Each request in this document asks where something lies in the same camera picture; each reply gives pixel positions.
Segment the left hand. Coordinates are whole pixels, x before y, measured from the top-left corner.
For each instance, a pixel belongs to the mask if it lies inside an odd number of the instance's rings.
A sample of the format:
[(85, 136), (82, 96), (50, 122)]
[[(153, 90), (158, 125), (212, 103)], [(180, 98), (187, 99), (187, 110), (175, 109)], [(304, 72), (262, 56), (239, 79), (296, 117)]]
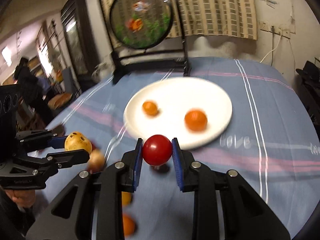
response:
[(36, 200), (35, 190), (4, 190), (4, 192), (19, 207), (30, 208)]

